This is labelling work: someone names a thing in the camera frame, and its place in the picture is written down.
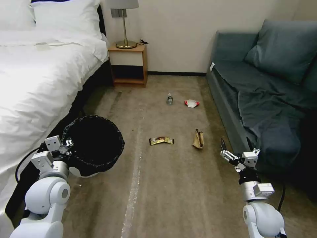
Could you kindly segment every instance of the brown paper bag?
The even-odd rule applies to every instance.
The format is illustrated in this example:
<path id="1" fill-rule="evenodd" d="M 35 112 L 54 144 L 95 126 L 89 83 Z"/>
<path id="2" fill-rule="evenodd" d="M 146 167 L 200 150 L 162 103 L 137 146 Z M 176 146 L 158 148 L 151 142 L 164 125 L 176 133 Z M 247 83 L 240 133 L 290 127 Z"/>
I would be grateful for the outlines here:
<path id="1" fill-rule="evenodd" d="M 198 129 L 196 129 L 193 146 L 198 149 L 202 149 L 204 147 L 204 133 Z"/>

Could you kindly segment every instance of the black trash bag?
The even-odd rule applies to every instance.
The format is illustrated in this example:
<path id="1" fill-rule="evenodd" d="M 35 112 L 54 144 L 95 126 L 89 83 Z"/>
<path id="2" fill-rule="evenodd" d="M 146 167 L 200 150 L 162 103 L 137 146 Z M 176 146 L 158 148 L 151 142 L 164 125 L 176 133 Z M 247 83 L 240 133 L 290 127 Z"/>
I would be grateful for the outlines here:
<path id="1" fill-rule="evenodd" d="M 87 177 L 113 167 L 122 154 L 124 140 L 116 125 L 100 116 L 85 116 L 65 127 L 62 143 L 71 139 L 74 146 L 68 166 Z"/>

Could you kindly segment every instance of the plastic water bottle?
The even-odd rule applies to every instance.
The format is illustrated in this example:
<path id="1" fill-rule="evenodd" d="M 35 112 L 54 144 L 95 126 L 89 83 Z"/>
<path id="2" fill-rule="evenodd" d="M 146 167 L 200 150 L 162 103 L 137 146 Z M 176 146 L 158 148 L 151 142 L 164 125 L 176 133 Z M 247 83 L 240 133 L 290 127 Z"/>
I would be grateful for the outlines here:
<path id="1" fill-rule="evenodd" d="M 172 104 L 173 104 L 172 94 L 168 94 L 168 96 L 167 96 L 167 103 L 168 103 L 169 105 L 172 105 Z"/>

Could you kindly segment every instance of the lamp shade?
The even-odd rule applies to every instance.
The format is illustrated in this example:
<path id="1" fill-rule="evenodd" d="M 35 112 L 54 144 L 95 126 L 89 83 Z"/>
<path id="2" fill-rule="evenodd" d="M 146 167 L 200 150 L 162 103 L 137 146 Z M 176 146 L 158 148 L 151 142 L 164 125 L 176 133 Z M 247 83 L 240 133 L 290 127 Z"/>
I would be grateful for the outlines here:
<path id="1" fill-rule="evenodd" d="M 132 9 L 139 7 L 138 0 L 107 0 L 107 3 L 111 9 Z"/>

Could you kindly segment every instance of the bed frame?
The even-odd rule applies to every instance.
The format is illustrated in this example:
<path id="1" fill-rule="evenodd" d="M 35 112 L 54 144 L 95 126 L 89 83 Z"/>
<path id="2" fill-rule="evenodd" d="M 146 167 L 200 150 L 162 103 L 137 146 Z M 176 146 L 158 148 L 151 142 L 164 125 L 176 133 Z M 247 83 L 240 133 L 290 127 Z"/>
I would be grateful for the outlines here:
<path id="1" fill-rule="evenodd" d="M 101 33 L 106 35 L 105 24 L 101 6 L 98 7 L 99 14 L 99 28 Z M 66 117 L 64 117 L 57 126 L 51 131 L 48 137 L 61 135 L 64 128 L 75 120 L 79 114 L 83 114 L 83 106 L 97 86 L 107 85 L 112 86 L 112 75 L 110 61 L 104 62 L 99 69 L 86 81 L 83 85 L 83 90 L 79 91 L 72 107 Z M 47 150 L 47 148 L 40 148 L 39 152 Z M 24 197 L 26 192 L 36 182 L 39 176 L 39 170 L 30 162 L 20 174 L 20 181 L 17 184 L 7 206 L 6 214 L 11 219 L 14 227 L 20 224 L 21 219 L 24 217 Z"/>

